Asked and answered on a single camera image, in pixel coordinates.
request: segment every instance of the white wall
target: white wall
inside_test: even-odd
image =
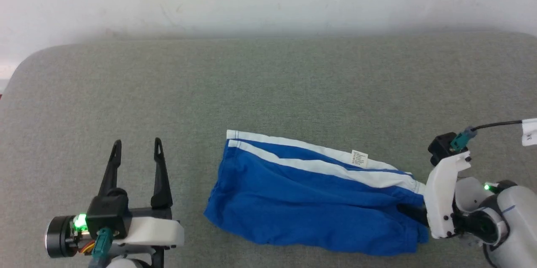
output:
[[[537,35],[537,0],[0,0],[0,79],[66,43],[453,29]]]

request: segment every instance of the teal connector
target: teal connector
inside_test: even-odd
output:
[[[108,256],[108,252],[110,251],[113,240],[114,236],[112,235],[110,228],[101,228],[97,234],[95,247],[91,252],[91,256],[96,260],[99,258],[106,258]]]
[[[474,138],[477,135],[476,131],[472,131],[474,127],[467,127],[463,132],[459,133],[455,139],[451,142],[451,148],[455,152],[460,152],[462,149],[466,147],[468,144],[468,141],[470,139]]]

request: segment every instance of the orange wire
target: orange wire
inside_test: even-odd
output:
[[[88,247],[86,247],[86,249],[83,249],[82,250],[82,253],[87,253],[87,252],[90,252],[92,251],[92,249],[95,247],[95,243],[93,243],[92,245],[89,245]]]
[[[95,240],[92,240],[88,244],[84,245],[84,247],[82,247],[80,249],[80,253],[86,253],[86,249],[88,249],[90,247],[90,245],[93,245],[91,247],[94,247],[95,246]]]

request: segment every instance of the clothing label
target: clothing label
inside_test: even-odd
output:
[[[367,167],[368,166],[368,154],[362,153],[361,151],[352,150],[351,153],[351,163],[358,167]]]
[[[537,144],[537,118],[522,121],[522,145],[532,146]]]

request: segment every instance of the gray fabric surface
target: gray fabric surface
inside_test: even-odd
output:
[[[132,207],[153,189],[164,145],[186,246],[167,267],[486,267],[480,249],[433,240],[396,257],[254,245],[203,217],[226,129],[368,153],[425,182],[428,144],[468,125],[537,117],[537,40],[511,33],[115,42],[50,48],[25,60],[0,100],[0,265],[50,260],[56,215],[87,209],[114,140]],[[537,149],[520,126],[480,131],[466,174],[537,189]]]

